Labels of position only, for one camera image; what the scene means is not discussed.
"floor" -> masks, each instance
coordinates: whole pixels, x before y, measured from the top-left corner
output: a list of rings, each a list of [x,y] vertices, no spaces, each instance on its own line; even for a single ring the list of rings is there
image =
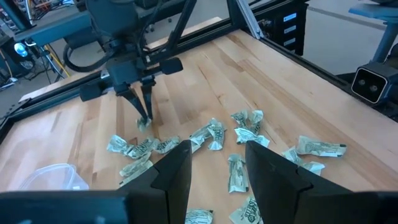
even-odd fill
[[[368,63],[372,58],[382,37],[385,26],[381,21],[350,14],[349,8],[357,0],[339,1],[339,4],[328,0],[312,0],[307,11],[304,58],[314,64],[339,74],[352,72],[356,67]],[[193,26],[212,17],[227,18],[228,10],[225,0],[199,0],[187,24]],[[160,21],[155,24],[155,32],[147,35],[148,42],[168,36],[178,21],[178,16],[172,22]],[[62,54],[64,41],[52,44],[58,54]],[[98,44],[84,46],[72,55],[72,62],[78,65],[88,65],[102,56]],[[55,74],[49,72],[51,80]],[[0,92],[0,114],[4,114],[11,104],[14,104],[26,93],[48,85],[46,74],[39,75],[31,82],[19,80],[7,90]]]

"clear plastic lid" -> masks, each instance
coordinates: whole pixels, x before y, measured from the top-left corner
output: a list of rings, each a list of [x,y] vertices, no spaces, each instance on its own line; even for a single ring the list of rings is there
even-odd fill
[[[70,164],[54,164],[36,170],[19,190],[87,190],[87,183]]]

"metal frame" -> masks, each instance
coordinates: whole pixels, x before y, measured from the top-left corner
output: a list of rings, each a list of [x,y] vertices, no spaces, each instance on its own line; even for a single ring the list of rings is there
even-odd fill
[[[267,2],[261,6],[255,7],[254,9],[252,9],[252,11],[256,19],[261,20],[264,17],[270,17],[272,16],[272,14],[277,13],[279,11],[285,11],[287,8],[295,7],[298,4],[304,4],[304,2],[305,0],[289,0],[289,1],[275,0]],[[227,3],[230,13],[229,19],[224,19],[222,21],[219,21],[215,24],[212,24],[208,27],[197,30],[191,34],[182,37],[179,40],[177,47],[172,51],[170,57],[178,55],[184,51],[190,50],[206,42],[212,41],[221,36],[224,36],[237,29],[245,29],[245,23],[242,22],[243,18],[241,17],[236,2],[234,2],[233,0],[227,0]],[[285,55],[294,62],[298,63],[299,65],[310,70],[319,77],[322,77],[331,84],[337,86],[338,88],[341,88],[343,91],[352,95],[352,93],[349,92],[349,84],[346,81],[332,75],[331,73],[312,64],[311,62],[303,59],[302,57],[293,54],[292,52],[288,51],[287,49],[281,47],[280,45],[276,44],[275,42],[269,39],[261,39],[260,41],[263,44],[266,44],[269,47],[273,48],[274,50],[278,51],[282,55]],[[94,84],[97,82],[103,82],[106,84],[107,87],[112,86],[110,77],[101,78],[101,72],[95,72],[84,78],[66,84],[64,86],[61,86],[60,88],[44,93],[43,95],[40,95],[33,99],[27,100],[26,102],[24,102],[21,108],[17,110],[15,113],[12,113],[9,116],[0,120],[0,125],[1,125],[0,144],[6,138],[8,132],[11,130],[12,126],[16,122],[21,121],[29,116],[35,115],[39,112],[45,111],[49,108],[53,108],[54,106],[60,105],[68,100],[76,98],[77,96],[79,96],[80,86],[86,84]]]

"candy wrapper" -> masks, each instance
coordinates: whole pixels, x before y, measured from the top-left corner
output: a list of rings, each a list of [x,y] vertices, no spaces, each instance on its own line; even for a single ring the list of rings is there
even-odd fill
[[[316,156],[341,157],[347,150],[345,144],[321,142],[306,136],[298,138],[296,151],[300,155],[313,154]]]
[[[128,178],[124,179],[122,182],[119,183],[119,186],[122,187],[126,185],[128,182],[134,180],[135,178],[139,177],[141,174],[143,174],[146,170],[148,170],[151,166],[153,166],[153,163],[151,161],[146,161],[142,163],[139,169],[137,169],[134,173],[132,173]]]
[[[204,209],[188,210],[185,216],[185,224],[211,224],[213,211]]]
[[[237,122],[239,128],[248,128],[246,125],[246,120],[248,118],[248,112],[246,110],[242,110],[235,114],[232,114],[231,117]]]
[[[247,192],[249,190],[248,177],[243,168],[244,159],[239,154],[231,154],[229,162],[228,192]]]
[[[224,144],[225,128],[221,122],[218,122],[214,118],[211,120],[210,124],[207,130],[209,130],[209,133],[213,136],[213,141],[209,144],[208,148],[214,151],[221,150]]]
[[[243,144],[247,141],[253,140],[264,147],[268,147],[269,140],[264,136],[255,135],[253,132],[247,130],[246,128],[235,128],[235,133],[238,136],[236,143]]]
[[[159,154],[165,154],[168,153],[170,150],[172,150],[179,143],[180,143],[180,137],[178,136],[171,137],[168,140],[158,144],[157,148],[154,149],[154,151]]]
[[[132,159],[139,159],[144,154],[151,152],[152,150],[156,149],[159,145],[159,140],[154,139],[152,137],[148,137],[139,145],[132,147],[130,151],[127,152],[127,155]]]
[[[264,118],[264,113],[261,110],[254,110],[249,115],[249,120],[251,123],[249,130],[253,132],[255,135],[258,135],[260,132],[261,121],[263,118]]]
[[[325,165],[323,165],[322,163],[314,161],[305,162],[304,160],[302,160],[299,155],[297,155],[295,146],[291,147],[288,151],[282,152],[282,156],[290,162],[302,166],[304,169],[307,169],[316,175],[321,175],[322,169],[325,168]]]
[[[196,152],[199,148],[201,148],[201,145],[205,142],[205,140],[211,137],[208,128],[211,126],[211,123],[214,121],[216,121],[216,119],[212,118],[208,124],[206,124],[204,127],[200,128],[199,130],[191,134],[191,136],[189,136],[189,139],[192,142],[191,143],[192,153]]]
[[[108,146],[106,147],[106,150],[109,152],[118,152],[121,154],[127,153],[129,150],[131,150],[134,147],[134,145],[130,145],[124,140],[123,138],[113,135],[111,137],[111,140],[109,141]]]
[[[256,200],[253,197],[248,197],[243,206],[233,212],[229,219],[234,224],[258,224],[261,216]]]
[[[147,118],[145,120],[143,117],[136,120],[137,127],[138,127],[139,131],[142,133],[145,132],[145,130],[148,128],[148,126],[150,125],[151,122],[152,122],[151,119]]]
[[[140,159],[134,161],[132,164],[123,167],[123,169],[119,172],[120,176],[129,177],[133,173],[142,169],[142,166],[149,160],[151,154],[152,154],[151,152],[148,152],[147,154],[143,155]]]

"workbench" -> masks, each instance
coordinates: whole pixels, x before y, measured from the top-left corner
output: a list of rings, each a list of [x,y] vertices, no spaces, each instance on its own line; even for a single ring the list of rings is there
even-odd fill
[[[14,124],[0,146],[0,191],[16,190],[40,167],[74,164],[90,189],[116,189],[119,171],[133,162],[106,146],[113,134],[131,144],[152,134],[166,140],[189,135],[211,118],[227,128],[222,151],[206,144],[193,154],[189,208],[228,216],[252,192],[228,193],[228,156],[244,155],[230,114],[264,112],[261,134],[281,153],[300,135],[347,144],[341,158],[305,156],[326,165],[322,177],[353,191],[398,190],[398,125],[318,75],[238,30],[178,56],[184,70],[156,78],[154,120],[136,128],[138,112],[114,92],[81,102],[72,99]],[[162,156],[153,152],[152,162]]]

